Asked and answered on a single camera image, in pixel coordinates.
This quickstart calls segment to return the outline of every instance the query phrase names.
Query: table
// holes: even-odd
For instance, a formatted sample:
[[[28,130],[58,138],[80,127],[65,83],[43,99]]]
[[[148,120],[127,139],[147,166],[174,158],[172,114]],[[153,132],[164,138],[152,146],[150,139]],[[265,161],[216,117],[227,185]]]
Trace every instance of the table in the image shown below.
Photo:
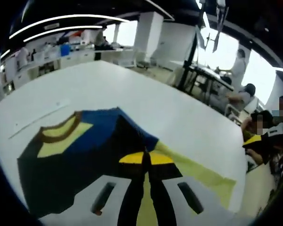
[[[172,65],[177,65],[177,66],[183,66],[183,64],[184,64],[184,62],[182,62],[182,61],[170,61],[170,63]],[[226,83],[222,79],[220,79],[220,75],[219,74],[217,74],[216,72],[214,72],[211,69],[206,68],[205,66],[192,64],[189,67],[189,70],[193,70],[193,71],[196,72],[196,76],[191,80],[190,92],[192,91],[192,89],[193,89],[193,87],[195,85],[195,81],[196,81],[198,75],[203,75],[203,76],[205,76],[207,79],[209,79],[211,81],[209,83],[209,85],[208,85],[209,94],[210,94],[212,82],[214,82],[214,81],[216,81],[216,82],[220,83],[221,85],[225,86],[230,91],[234,90],[233,86],[229,85],[228,83]]]
[[[221,85],[225,86],[228,88],[230,91],[234,91],[234,87],[220,79],[220,75],[214,72],[213,70],[206,68],[201,65],[191,65],[190,68],[192,70],[197,70],[198,72],[202,72],[201,74],[209,78],[210,80],[216,81],[220,83]]]
[[[207,100],[206,99],[206,92],[205,92],[205,95],[204,95],[204,103],[208,104],[209,105],[209,99],[210,99],[210,95],[211,95],[211,90],[212,90],[212,84],[214,81],[220,83],[221,85],[225,86],[227,89],[229,89],[230,91],[234,91],[234,87],[229,85],[228,83],[224,82],[222,79],[220,79],[220,75],[217,74],[216,72],[214,72],[213,70],[209,69],[209,68],[206,68],[204,66],[201,66],[201,65],[191,65],[189,67],[190,70],[196,72],[196,76],[195,78],[192,79],[191,81],[191,88],[190,88],[190,92],[192,91],[194,85],[195,85],[195,81],[197,79],[197,77],[199,75],[203,75],[205,76],[209,83],[208,83],[208,87],[207,87],[207,91],[208,91],[208,98]]]
[[[66,104],[9,138],[16,125],[44,116],[58,103]],[[0,164],[25,205],[17,158],[40,126],[58,124],[75,110],[116,106],[174,151],[236,180],[229,210],[240,209],[246,172],[240,128],[185,93],[104,61],[54,71],[0,102]]]

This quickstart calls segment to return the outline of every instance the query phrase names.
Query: garment pattern piece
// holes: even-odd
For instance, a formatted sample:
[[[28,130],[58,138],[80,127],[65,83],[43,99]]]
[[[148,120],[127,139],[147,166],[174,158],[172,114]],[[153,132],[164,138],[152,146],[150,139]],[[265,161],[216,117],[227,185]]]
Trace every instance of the garment pattern piece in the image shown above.
[[[131,179],[119,226],[176,225],[162,180],[193,176],[225,207],[235,185],[173,153],[119,108],[75,112],[57,126],[41,128],[18,158],[18,168],[29,211],[37,218],[70,208],[75,195],[102,175]]]

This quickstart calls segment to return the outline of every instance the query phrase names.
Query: white fabric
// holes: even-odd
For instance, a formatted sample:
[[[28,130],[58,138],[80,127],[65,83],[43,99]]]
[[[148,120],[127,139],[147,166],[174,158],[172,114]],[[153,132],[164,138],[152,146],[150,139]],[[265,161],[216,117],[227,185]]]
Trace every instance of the white fabric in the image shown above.
[[[241,89],[241,83],[246,70],[244,58],[237,58],[231,71],[232,71],[232,86],[234,90]]]
[[[28,52],[27,48],[23,47],[20,50],[20,52],[19,52],[19,54],[17,56],[17,60],[19,62],[19,68],[27,65],[27,57],[28,57],[28,55],[29,55],[29,52]]]

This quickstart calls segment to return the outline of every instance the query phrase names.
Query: white wall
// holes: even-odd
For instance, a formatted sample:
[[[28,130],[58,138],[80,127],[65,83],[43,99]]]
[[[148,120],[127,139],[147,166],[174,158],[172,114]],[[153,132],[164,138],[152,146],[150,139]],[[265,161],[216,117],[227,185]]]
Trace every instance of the white wall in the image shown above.
[[[265,105],[268,110],[278,110],[279,109],[279,97],[283,96],[283,82],[276,76],[273,90],[270,97]]]
[[[158,48],[163,20],[163,16],[156,12],[147,12],[140,15],[134,47],[140,52],[146,53],[147,58],[150,58]]]
[[[158,44],[158,58],[184,61],[190,53],[195,28],[176,23],[163,23]]]

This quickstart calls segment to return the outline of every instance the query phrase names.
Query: floor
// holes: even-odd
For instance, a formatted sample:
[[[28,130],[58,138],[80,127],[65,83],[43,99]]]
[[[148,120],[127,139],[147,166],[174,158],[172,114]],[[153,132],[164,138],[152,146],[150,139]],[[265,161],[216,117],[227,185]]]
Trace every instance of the floor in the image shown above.
[[[172,72],[163,68],[132,68],[131,70],[143,74],[146,77],[171,85],[174,80]],[[200,99],[201,90],[195,87],[192,95]],[[240,119],[244,120],[248,114],[242,112]],[[266,207],[270,191],[275,189],[274,177],[270,174],[269,164],[261,165],[248,173],[245,180],[245,189],[239,214],[250,217],[257,216]]]

